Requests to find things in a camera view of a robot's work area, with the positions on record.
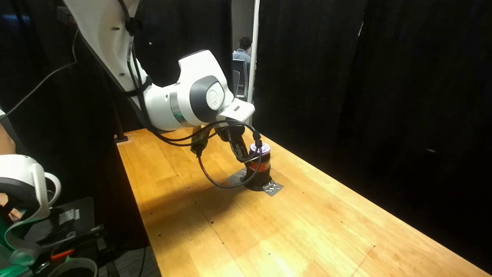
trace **floor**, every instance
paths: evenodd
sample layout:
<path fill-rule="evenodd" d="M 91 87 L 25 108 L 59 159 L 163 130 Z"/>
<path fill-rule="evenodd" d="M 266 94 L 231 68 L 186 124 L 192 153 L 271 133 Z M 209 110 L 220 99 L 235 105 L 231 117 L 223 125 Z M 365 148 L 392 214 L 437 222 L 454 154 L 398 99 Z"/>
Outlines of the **floor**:
<path fill-rule="evenodd" d="M 160 277 L 151 248 L 125 253 L 114 265 L 99 270 L 99 277 Z"/>

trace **black backdrop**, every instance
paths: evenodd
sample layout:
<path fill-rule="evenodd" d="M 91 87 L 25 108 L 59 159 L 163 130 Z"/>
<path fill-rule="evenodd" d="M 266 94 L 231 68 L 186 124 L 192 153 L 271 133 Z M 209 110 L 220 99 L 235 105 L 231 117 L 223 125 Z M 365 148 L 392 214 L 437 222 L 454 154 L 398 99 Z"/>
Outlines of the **black backdrop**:
<path fill-rule="evenodd" d="M 492 4 L 262 2 L 257 128 L 492 271 Z"/>

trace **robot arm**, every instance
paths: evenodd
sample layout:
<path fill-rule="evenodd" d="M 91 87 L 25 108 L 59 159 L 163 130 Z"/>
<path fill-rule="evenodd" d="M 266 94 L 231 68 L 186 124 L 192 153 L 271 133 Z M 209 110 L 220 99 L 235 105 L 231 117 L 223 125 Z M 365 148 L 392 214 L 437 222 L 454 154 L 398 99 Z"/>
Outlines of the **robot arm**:
<path fill-rule="evenodd" d="M 77 27 L 122 91 L 157 131 L 202 127 L 220 119 L 246 122 L 254 107 L 234 97 L 209 51 L 179 62 L 182 76 L 168 87 L 145 85 L 149 77 L 134 57 L 128 17 L 140 0 L 65 0 Z"/>

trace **wooden table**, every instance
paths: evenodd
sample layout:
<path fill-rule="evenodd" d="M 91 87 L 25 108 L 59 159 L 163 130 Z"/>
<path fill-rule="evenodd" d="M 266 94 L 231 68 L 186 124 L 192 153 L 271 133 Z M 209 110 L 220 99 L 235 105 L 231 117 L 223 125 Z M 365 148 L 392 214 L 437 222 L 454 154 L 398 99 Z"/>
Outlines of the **wooden table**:
<path fill-rule="evenodd" d="M 212 187 L 189 148 L 128 137 L 119 151 L 163 276 L 488 276 L 268 139 L 272 197 Z M 220 182 L 243 168 L 219 137 L 203 162 Z"/>

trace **white device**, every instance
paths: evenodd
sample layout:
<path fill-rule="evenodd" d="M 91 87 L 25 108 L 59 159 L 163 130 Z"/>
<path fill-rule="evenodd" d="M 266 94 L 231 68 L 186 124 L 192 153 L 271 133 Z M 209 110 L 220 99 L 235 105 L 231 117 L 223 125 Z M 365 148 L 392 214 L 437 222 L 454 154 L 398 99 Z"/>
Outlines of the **white device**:
<path fill-rule="evenodd" d="M 48 194 L 46 179 L 54 185 L 53 196 Z M 60 181 L 45 170 L 31 157 L 19 154 L 0 156 L 0 193 L 6 193 L 11 208 L 33 210 L 26 219 L 14 222 L 5 233 L 3 239 L 14 250 L 11 261 L 34 264 L 42 251 L 42 247 L 34 242 L 26 242 L 14 234 L 14 230 L 46 219 L 51 214 L 51 207 L 57 202 L 62 193 Z"/>

